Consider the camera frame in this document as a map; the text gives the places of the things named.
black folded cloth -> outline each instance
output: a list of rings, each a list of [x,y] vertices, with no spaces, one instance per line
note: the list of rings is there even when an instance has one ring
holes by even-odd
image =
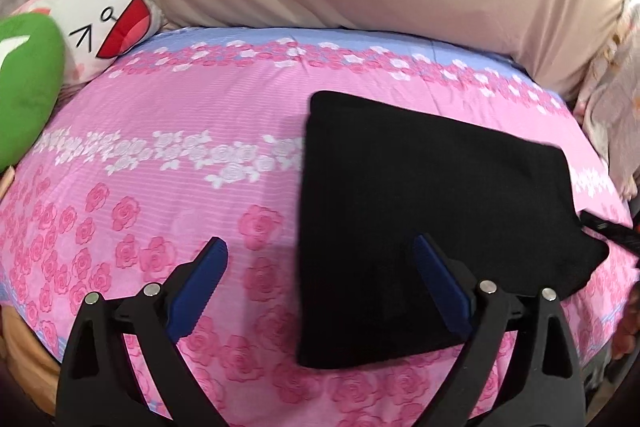
[[[606,259],[575,214],[554,146],[317,92],[300,196],[298,362],[338,369],[459,344],[415,267],[429,233],[478,278],[564,299]]]

blue rubber tip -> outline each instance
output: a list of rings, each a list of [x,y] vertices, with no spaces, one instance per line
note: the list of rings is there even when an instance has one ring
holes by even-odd
[[[221,239],[210,241],[203,253],[198,256],[198,265],[167,310],[165,329],[174,343],[191,334],[228,263],[226,243]]]
[[[437,251],[421,235],[414,240],[414,257],[420,277],[433,298],[447,329],[463,340],[472,333],[471,304]]]

pink tongue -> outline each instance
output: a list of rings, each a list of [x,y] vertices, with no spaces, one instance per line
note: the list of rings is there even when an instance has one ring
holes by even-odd
[[[125,51],[142,40],[142,37],[145,36],[145,33],[150,26],[150,19],[151,17],[148,15],[133,26],[131,31],[125,35],[122,44],[120,45],[118,55],[122,55]]]

bed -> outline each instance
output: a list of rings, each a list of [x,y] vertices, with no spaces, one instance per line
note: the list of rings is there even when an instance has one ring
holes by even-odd
[[[294,363],[303,123],[320,89],[555,144],[570,165],[576,209],[631,224],[570,111],[509,60],[381,32],[184,28],[119,58],[18,165],[0,203],[3,304],[61,360],[88,291],[132,295],[219,235],[230,267],[178,347],[229,423],[306,425],[321,415],[340,427],[410,425],[459,348],[352,371]],[[564,303],[583,363],[612,335],[634,263],[610,245],[590,283]],[[150,407],[166,412],[140,348],[126,340]],[[507,334],[474,414],[497,396],[513,342]]]

green cushion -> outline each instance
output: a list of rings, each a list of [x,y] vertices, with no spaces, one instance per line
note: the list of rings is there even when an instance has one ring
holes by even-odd
[[[0,172],[38,139],[64,67],[64,41],[51,17],[25,13],[0,21]]]

